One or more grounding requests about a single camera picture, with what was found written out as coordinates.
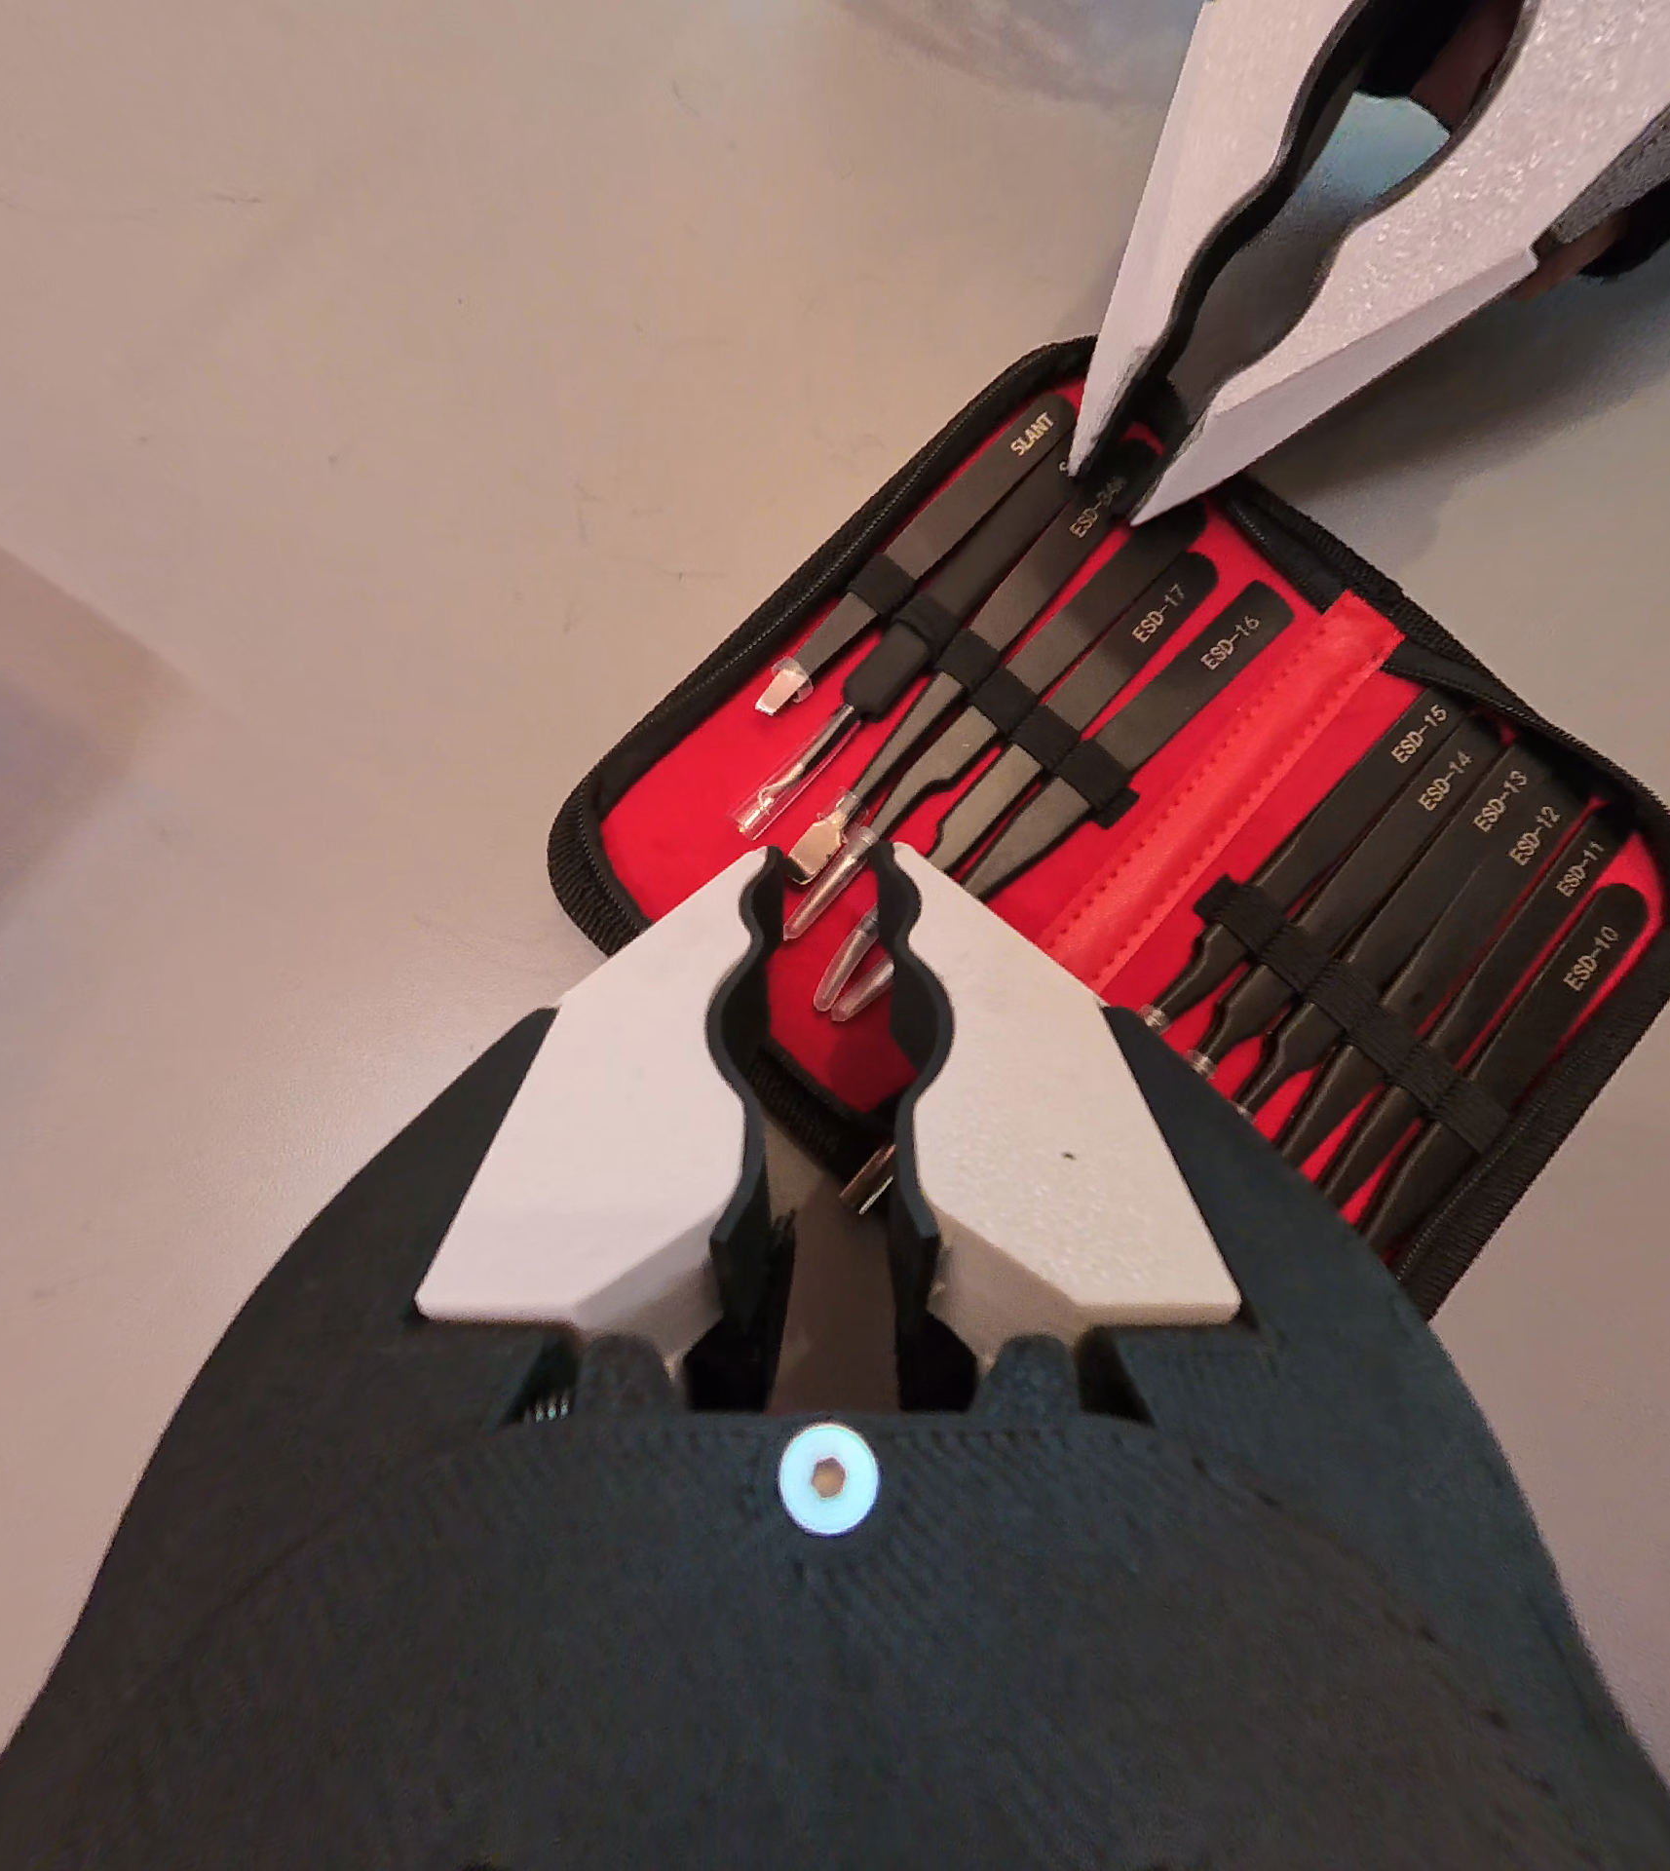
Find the set of black tweezers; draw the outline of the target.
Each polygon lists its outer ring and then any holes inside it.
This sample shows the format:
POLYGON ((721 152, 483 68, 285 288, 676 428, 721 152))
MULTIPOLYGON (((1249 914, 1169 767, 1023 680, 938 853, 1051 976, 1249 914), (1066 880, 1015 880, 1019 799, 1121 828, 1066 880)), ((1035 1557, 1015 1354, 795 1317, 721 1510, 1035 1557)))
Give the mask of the set of black tweezers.
MULTIPOLYGON (((844 701, 889 621, 1027 481, 1070 473, 1074 401, 1021 405, 848 578, 754 707, 844 701)), ((926 816, 978 900, 1187 1044, 1197 1073, 1431 1288, 1477 1255, 1456 1196, 1510 1157, 1516 1110, 1655 921, 1631 801, 1483 689, 1405 678, 1358 588, 1204 500, 1097 549, 963 701, 840 824, 912 703, 850 732, 799 832, 799 939, 869 853, 926 816)))

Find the black red tweezers case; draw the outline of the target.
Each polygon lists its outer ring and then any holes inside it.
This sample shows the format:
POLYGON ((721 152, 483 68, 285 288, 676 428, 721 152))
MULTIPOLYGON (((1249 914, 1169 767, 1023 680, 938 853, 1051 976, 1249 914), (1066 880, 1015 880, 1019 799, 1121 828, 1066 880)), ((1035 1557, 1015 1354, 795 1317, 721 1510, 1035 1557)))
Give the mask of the black red tweezers case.
POLYGON ((1066 473, 1093 339, 1012 364, 561 806, 604 953, 832 764, 787 859, 760 1103, 891 1157, 900 840, 1130 1009, 1432 1315, 1670 997, 1670 812, 1251 479, 1134 532, 1167 424, 1066 473))

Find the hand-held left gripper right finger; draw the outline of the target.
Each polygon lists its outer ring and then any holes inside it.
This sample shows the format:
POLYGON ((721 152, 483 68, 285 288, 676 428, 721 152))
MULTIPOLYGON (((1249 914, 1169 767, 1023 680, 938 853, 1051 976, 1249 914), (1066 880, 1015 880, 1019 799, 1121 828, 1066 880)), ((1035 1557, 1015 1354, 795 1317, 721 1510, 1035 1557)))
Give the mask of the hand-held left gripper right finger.
POLYGON ((980 1362, 1015 1338, 1220 1327, 1242 1292, 1099 994, 914 849, 879 865, 912 1307, 980 1362))

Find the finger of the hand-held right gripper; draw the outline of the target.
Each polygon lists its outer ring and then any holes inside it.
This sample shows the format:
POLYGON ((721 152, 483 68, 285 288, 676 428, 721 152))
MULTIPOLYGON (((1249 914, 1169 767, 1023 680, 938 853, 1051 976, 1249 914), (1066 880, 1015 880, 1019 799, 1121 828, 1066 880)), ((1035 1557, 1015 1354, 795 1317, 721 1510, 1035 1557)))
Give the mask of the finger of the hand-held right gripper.
POLYGON ((1355 222, 1310 300, 1164 469, 1177 504, 1259 461, 1670 177, 1670 1, 1524 3, 1471 116, 1355 222))
MULTIPOLYGON (((1214 1, 1193 39, 1099 329, 1099 442, 1189 345, 1228 261, 1300 181, 1360 79, 1362 3, 1214 1)), ((1316 302, 1263 358, 1222 385, 1160 469, 1238 469, 1362 385, 1362 333, 1331 339, 1316 302)))

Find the black flat-tip tweezers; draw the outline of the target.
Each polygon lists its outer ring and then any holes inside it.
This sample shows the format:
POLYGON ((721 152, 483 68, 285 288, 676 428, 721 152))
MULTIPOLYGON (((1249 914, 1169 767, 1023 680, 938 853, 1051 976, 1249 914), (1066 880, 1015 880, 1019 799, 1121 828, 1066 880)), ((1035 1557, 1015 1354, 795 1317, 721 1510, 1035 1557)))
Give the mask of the black flat-tip tweezers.
POLYGON ((895 730, 848 785, 842 826, 881 789, 922 738, 1002 662, 1045 604, 1082 569, 1113 526, 1113 510, 1148 491, 1160 459, 1146 436, 1121 440, 1088 481, 1025 481, 957 557, 891 617, 879 643, 848 676, 842 701, 811 740, 772 773, 733 820, 754 838, 787 806, 844 740, 912 693, 895 730))

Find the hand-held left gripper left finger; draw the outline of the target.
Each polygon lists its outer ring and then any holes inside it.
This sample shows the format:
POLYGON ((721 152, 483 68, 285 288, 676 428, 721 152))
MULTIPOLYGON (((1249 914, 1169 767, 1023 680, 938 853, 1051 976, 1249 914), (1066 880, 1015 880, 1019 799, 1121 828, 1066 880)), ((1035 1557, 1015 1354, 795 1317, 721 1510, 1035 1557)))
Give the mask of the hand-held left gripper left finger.
POLYGON ((756 956, 741 855, 573 986, 417 1286, 433 1323, 620 1335, 680 1360, 721 1317, 710 1237, 747 1169, 748 1101, 708 1015, 756 956))

